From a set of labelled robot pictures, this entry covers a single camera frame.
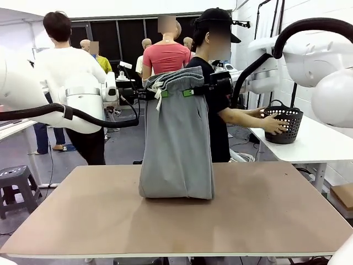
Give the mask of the person's left hand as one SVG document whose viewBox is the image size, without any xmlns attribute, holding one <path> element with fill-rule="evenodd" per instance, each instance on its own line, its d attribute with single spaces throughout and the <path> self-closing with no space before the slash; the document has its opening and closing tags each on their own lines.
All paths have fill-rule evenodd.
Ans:
<svg viewBox="0 0 353 265">
<path fill-rule="evenodd" d="M 264 109 L 265 109 L 265 107 L 249 110 L 248 114 L 252 117 L 262 119 L 262 118 L 264 118 Z"/>
</svg>

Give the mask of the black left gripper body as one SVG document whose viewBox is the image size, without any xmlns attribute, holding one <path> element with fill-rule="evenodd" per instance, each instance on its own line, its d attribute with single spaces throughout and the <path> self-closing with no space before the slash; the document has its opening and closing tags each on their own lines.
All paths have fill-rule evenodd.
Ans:
<svg viewBox="0 0 353 265">
<path fill-rule="evenodd" d="M 138 93 L 133 88 L 119 88 L 120 98 L 123 100 L 135 100 L 138 98 Z"/>
</svg>

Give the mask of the person's right hand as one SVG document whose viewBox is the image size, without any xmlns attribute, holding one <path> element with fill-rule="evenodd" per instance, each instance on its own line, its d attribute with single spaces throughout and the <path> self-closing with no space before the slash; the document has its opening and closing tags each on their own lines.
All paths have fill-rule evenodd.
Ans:
<svg viewBox="0 0 353 265">
<path fill-rule="evenodd" d="M 289 125 L 289 123 L 285 120 L 276 119 L 277 116 L 278 113 L 274 113 L 264 119 L 264 130 L 267 133 L 276 135 L 282 134 L 284 131 L 287 131 L 287 126 Z"/>
</svg>

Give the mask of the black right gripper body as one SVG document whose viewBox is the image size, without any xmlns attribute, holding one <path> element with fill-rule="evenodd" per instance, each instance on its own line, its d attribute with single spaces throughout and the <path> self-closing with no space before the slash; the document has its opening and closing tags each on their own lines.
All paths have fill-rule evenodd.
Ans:
<svg viewBox="0 0 353 265">
<path fill-rule="evenodd" d="M 218 79 L 214 85 L 216 91 L 228 96 L 232 94 L 233 81 L 229 77 Z"/>
</svg>

